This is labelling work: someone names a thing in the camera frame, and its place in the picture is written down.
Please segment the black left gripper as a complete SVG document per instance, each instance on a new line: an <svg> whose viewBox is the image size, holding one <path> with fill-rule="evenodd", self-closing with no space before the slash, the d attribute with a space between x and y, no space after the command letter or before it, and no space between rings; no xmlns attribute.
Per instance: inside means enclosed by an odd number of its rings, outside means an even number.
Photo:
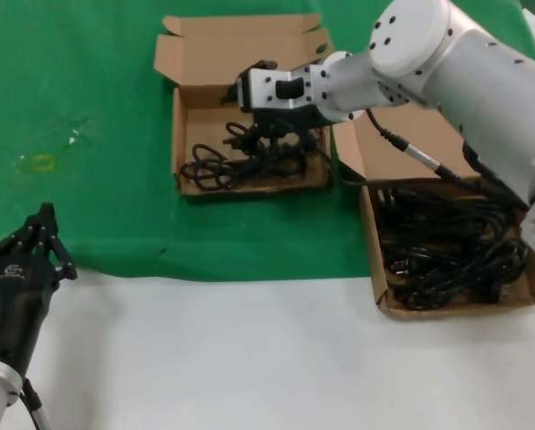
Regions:
<svg viewBox="0 0 535 430"><path fill-rule="evenodd" d="M59 262L57 271L48 260L50 253ZM36 214L0 241L1 363L18 373L28 370L59 281L77 277L73 258L59 238L52 203L43 203Z"/></svg>

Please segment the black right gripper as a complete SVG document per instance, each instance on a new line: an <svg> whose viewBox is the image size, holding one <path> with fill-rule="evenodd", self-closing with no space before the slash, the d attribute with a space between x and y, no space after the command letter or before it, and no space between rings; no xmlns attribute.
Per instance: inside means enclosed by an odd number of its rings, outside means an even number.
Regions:
<svg viewBox="0 0 535 430"><path fill-rule="evenodd" d="M297 136L295 148L298 151L313 152L318 150L318 140L310 129L325 127L331 121L323 116L316 106L293 109L259 108L253 111L254 122L265 132L290 131ZM227 126L231 137L223 143L238 151L265 151L262 134L257 127Z"/></svg>

